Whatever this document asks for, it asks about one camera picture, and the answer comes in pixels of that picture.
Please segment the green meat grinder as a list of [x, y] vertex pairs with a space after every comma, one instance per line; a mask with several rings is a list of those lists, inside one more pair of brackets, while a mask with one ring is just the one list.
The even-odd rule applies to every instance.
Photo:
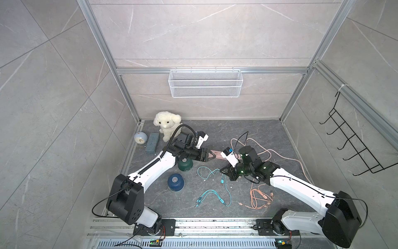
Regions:
[[189, 158], [182, 158], [178, 162], [178, 169], [183, 172], [190, 171], [193, 167], [193, 161]]

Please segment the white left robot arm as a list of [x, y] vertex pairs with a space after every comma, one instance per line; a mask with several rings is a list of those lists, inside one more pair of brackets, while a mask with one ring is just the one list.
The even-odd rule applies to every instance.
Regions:
[[202, 144], [208, 135], [194, 131], [189, 125], [181, 124], [173, 132], [167, 145], [151, 162], [129, 175], [118, 175], [110, 194], [104, 198], [106, 209], [128, 225], [139, 224], [157, 229], [161, 216], [145, 206], [144, 194], [150, 185], [181, 159], [208, 162], [216, 156]]

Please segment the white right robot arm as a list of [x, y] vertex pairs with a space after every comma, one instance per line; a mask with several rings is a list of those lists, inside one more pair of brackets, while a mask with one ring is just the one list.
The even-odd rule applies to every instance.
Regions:
[[234, 150], [227, 147], [221, 157], [229, 162], [222, 174], [231, 181], [240, 176], [252, 183], [265, 183], [279, 188], [301, 200], [313, 212], [297, 212], [280, 209], [272, 218], [271, 226], [277, 235], [302, 230], [325, 236], [341, 248], [349, 248], [358, 230], [364, 225], [354, 204], [354, 199], [345, 192], [333, 193], [316, 187], [292, 174], [279, 165], [262, 160], [251, 146], [242, 147], [236, 158]]

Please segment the pink power strip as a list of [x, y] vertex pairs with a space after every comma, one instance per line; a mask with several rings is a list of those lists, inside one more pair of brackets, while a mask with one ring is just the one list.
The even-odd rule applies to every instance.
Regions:
[[221, 155], [221, 151], [218, 150], [211, 150], [211, 152], [215, 155], [216, 159], [220, 159], [220, 160], [227, 160], [226, 158], [222, 157]]

